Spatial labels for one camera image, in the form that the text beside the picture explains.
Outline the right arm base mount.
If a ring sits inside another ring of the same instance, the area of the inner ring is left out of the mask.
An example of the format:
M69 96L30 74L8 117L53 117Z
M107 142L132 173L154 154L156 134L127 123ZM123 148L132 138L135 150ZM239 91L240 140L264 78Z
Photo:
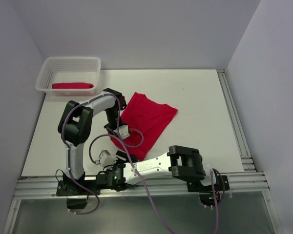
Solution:
M225 191L230 190L230 186L228 177L226 175L217 174L216 176L214 176L214 179L216 179L216 183L214 184L216 201L219 204L223 196L225 195ZM187 189L188 192L199 193L199 199L203 205L206 205L208 207L215 205L211 185L205 186L202 184L201 181L197 183L188 182Z

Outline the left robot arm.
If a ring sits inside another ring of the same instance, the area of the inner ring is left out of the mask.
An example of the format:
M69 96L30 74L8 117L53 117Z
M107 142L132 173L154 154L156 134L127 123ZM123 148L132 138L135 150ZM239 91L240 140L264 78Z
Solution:
M83 153L84 143L91 133L93 117L105 112L108 123L104 128L110 135L120 139L130 136L128 125L120 117L120 111L126 107L123 94L110 88L86 101L71 100L66 104L58 125L58 132L66 147L66 169L61 188L68 189L74 195L83 193L86 188Z

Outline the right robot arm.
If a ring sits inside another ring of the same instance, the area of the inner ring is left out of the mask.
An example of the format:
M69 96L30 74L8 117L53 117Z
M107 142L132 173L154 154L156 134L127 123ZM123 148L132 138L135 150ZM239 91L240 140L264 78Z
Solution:
M103 171L96 175L98 189L123 191L142 179L164 176L186 182L189 192L211 193L230 188L227 176L205 166L199 150L194 148L170 146L168 152L144 161L122 151L114 156L102 151L99 159Z

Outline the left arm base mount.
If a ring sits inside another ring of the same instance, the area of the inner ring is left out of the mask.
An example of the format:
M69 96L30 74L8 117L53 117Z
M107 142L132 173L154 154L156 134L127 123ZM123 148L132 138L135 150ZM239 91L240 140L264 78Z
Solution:
M58 182L56 196L66 197L66 206L71 210L82 210L88 203L88 197L91 195L91 190L96 195L100 194L100 190L96 188L95 180L77 181L83 187L81 188L74 183L71 178L66 178Z

